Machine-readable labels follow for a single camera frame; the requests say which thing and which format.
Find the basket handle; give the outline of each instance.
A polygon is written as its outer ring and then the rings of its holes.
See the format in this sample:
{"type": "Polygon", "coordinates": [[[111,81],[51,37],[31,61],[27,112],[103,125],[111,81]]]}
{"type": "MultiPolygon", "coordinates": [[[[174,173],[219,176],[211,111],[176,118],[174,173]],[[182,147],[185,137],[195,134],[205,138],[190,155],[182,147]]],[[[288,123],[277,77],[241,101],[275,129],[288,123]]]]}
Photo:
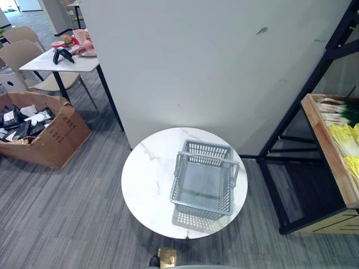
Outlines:
{"type": "Polygon", "coordinates": [[[235,166],[236,171],[234,172],[234,177],[232,178],[232,188],[234,188],[236,186],[238,171],[240,170],[240,164],[237,161],[218,158],[218,157],[213,157],[213,156],[208,156],[208,155],[203,155],[203,154],[193,154],[193,153],[190,153],[190,152],[179,151],[178,154],[177,154],[176,168],[174,170],[174,175],[176,177],[178,176],[178,169],[179,169],[178,166],[179,166],[179,163],[180,163],[179,160],[180,160],[181,157],[204,157],[206,159],[212,159],[212,160],[215,160],[215,161],[222,161],[222,162],[225,162],[225,163],[229,163],[232,166],[235,166]]]}

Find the gold object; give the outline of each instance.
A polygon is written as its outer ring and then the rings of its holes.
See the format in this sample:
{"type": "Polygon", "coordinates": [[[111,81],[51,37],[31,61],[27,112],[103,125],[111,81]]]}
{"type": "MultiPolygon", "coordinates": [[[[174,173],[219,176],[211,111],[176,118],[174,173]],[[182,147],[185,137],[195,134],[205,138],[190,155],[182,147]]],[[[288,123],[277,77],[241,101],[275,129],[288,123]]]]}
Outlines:
{"type": "Polygon", "coordinates": [[[159,248],[158,257],[160,262],[160,268],[170,268],[176,266],[177,251],[173,248],[159,248]]]}

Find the shoe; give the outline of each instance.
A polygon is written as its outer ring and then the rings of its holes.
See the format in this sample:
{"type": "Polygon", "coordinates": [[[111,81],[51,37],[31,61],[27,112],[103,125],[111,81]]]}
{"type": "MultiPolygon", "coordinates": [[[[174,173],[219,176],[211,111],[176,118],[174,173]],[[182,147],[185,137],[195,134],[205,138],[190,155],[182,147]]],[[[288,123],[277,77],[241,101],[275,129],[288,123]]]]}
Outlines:
{"type": "Polygon", "coordinates": [[[154,266],[154,267],[158,267],[159,268],[159,258],[158,256],[153,256],[150,260],[150,267],[154,266]]]}

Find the chair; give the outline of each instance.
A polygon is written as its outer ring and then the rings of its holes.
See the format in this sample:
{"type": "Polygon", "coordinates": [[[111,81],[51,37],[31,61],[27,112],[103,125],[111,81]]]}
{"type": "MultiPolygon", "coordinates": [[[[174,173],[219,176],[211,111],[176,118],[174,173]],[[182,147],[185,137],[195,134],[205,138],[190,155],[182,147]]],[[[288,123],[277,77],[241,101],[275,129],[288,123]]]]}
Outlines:
{"type": "Polygon", "coordinates": [[[32,42],[39,43],[43,51],[46,51],[44,45],[40,42],[38,35],[27,26],[19,26],[11,28],[4,32],[4,37],[9,43],[14,43],[19,40],[29,39],[32,42]]]}
{"type": "MultiPolygon", "coordinates": [[[[17,77],[21,80],[21,82],[24,84],[24,86],[31,90],[31,89],[37,89],[37,90],[43,90],[43,91],[60,91],[56,79],[53,74],[48,76],[44,81],[32,86],[28,87],[25,80],[22,78],[22,76],[19,73],[19,68],[29,61],[35,59],[39,55],[41,55],[42,52],[39,49],[38,46],[35,45],[35,43],[25,39],[20,40],[14,43],[10,43],[9,45],[3,47],[0,49],[0,58],[4,60],[4,62],[10,66],[17,77]]],[[[89,90],[87,89],[86,85],[84,84],[82,78],[80,75],[76,72],[59,72],[59,75],[61,77],[61,80],[63,82],[63,85],[66,90],[74,86],[77,82],[80,82],[83,87],[85,88],[92,104],[94,105],[95,109],[98,112],[98,108],[92,99],[89,90]]]]}
{"type": "MultiPolygon", "coordinates": [[[[68,7],[68,4],[72,4],[72,2],[70,2],[69,0],[60,0],[60,3],[63,5],[63,7],[66,9],[66,13],[68,15],[68,17],[70,18],[71,21],[71,25],[72,25],[72,29],[76,29],[76,27],[74,25],[77,24],[77,17],[75,14],[75,11],[73,10],[73,7],[68,7]]],[[[79,20],[83,21],[84,18],[82,16],[79,15],[79,20]]]]}

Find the white table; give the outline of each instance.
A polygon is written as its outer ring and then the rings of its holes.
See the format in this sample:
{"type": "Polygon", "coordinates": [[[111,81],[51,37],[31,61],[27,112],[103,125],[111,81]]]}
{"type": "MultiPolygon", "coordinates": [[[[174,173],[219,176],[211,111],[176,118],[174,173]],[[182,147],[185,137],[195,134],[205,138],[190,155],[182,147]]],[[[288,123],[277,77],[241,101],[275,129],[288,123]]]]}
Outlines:
{"type": "Polygon", "coordinates": [[[54,56],[54,49],[51,48],[48,51],[41,54],[40,56],[31,60],[24,66],[20,67],[19,69],[20,70],[30,70],[30,71],[52,71],[62,96],[65,97],[66,99],[70,100],[68,98],[66,89],[62,83],[59,72],[91,72],[93,69],[96,68],[96,70],[99,74],[101,83],[102,83],[102,85],[105,89],[105,92],[107,94],[109,103],[110,103],[112,110],[114,112],[114,115],[117,119],[117,122],[120,125],[121,130],[123,130],[123,125],[122,125],[121,119],[119,118],[118,111],[113,102],[111,93],[109,91],[106,79],[103,75],[98,58],[97,57],[82,57],[79,55],[74,55],[74,56],[72,56],[72,59],[74,59],[75,63],[71,63],[70,61],[68,61],[67,59],[63,58],[60,55],[58,58],[58,64],[54,64],[53,56],[54,56]]]}
{"type": "Polygon", "coordinates": [[[81,29],[79,11],[77,10],[78,8],[80,8],[79,3],[68,4],[67,7],[74,7],[75,8],[76,18],[77,18],[77,25],[79,26],[79,29],[81,29]]]}
{"type": "Polygon", "coordinates": [[[176,156],[186,139],[228,145],[220,137],[195,128],[172,128],[155,133],[138,144],[128,156],[122,171],[122,193],[131,213],[148,229],[171,238],[201,238],[226,227],[239,214],[247,195],[247,174],[240,163],[234,188],[231,216],[217,221],[184,215],[169,200],[176,156]]]}

